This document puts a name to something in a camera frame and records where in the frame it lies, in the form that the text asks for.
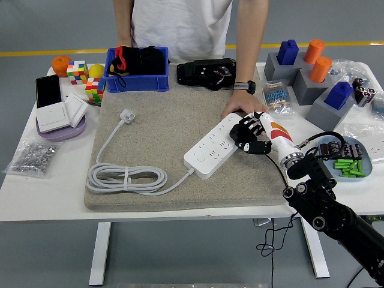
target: watch strap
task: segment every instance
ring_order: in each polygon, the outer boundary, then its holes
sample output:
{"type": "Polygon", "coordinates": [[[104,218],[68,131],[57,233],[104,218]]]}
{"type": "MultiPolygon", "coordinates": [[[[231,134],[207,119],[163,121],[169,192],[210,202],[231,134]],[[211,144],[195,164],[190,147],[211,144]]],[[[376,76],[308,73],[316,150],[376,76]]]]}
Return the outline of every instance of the watch strap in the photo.
{"type": "Polygon", "coordinates": [[[233,84],[234,89],[241,89],[241,90],[248,90],[249,89],[249,83],[242,83],[242,82],[236,82],[233,84]]]}

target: orange cylinder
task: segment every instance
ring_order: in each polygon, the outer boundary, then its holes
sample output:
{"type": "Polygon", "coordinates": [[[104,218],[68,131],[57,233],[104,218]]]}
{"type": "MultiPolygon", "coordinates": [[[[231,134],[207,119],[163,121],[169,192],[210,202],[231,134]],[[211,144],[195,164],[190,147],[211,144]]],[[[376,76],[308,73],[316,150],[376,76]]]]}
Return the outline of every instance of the orange cylinder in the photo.
{"type": "Polygon", "coordinates": [[[324,82],[329,69],[331,69],[331,66],[332,60],[330,60],[328,57],[319,57],[316,63],[313,65],[313,69],[310,73],[310,79],[316,83],[324,82]]]}
{"type": "Polygon", "coordinates": [[[304,61],[308,64],[315,64],[324,50],[324,42],[320,39],[313,39],[308,46],[304,61]]]}

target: wristwatch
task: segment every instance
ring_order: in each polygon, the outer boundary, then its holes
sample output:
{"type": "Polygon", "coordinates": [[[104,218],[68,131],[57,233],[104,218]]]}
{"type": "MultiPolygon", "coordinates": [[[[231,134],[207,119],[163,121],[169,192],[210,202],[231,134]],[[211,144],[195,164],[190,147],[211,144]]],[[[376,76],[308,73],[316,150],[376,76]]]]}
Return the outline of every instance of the wristwatch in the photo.
{"type": "Polygon", "coordinates": [[[247,90],[249,94],[254,94],[256,92],[256,83],[253,81],[248,81],[247,83],[244,82],[236,82],[233,85],[234,89],[239,89],[239,90],[247,90]]]}

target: robotic arm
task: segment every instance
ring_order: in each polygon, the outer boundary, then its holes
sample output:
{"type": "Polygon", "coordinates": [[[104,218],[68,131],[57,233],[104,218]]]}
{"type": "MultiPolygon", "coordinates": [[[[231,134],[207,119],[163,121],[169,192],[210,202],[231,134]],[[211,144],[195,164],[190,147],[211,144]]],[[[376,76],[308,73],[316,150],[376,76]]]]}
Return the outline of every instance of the robotic arm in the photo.
{"type": "Polygon", "coordinates": [[[343,137],[335,132],[320,133],[295,146],[284,127],[269,114],[258,112],[248,114],[230,132],[235,145],[249,154],[267,154],[271,148],[277,151],[280,166],[290,179],[308,175],[309,180],[295,188],[286,187],[283,197],[315,230],[337,240],[380,286],[384,286],[384,237],[352,209],[336,201],[332,188],[337,182],[323,159],[311,150],[305,155],[301,152],[311,140],[329,134],[338,137],[341,147],[344,146],[343,137]],[[258,141],[257,136],[262,132],[269,141],[258,141]]]}

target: yellow ball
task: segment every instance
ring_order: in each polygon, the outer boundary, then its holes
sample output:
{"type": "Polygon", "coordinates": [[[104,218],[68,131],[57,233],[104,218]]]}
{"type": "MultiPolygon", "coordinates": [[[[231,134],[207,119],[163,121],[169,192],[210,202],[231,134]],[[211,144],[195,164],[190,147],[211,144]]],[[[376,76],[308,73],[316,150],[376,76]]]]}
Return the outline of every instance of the yellow ball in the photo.
{"type": "Polygon", "coordinates": [[[101,64],[94,64],[89,69],[89,76],[91,78],[102,78],[104,72],[104,66],[101,64]]]}

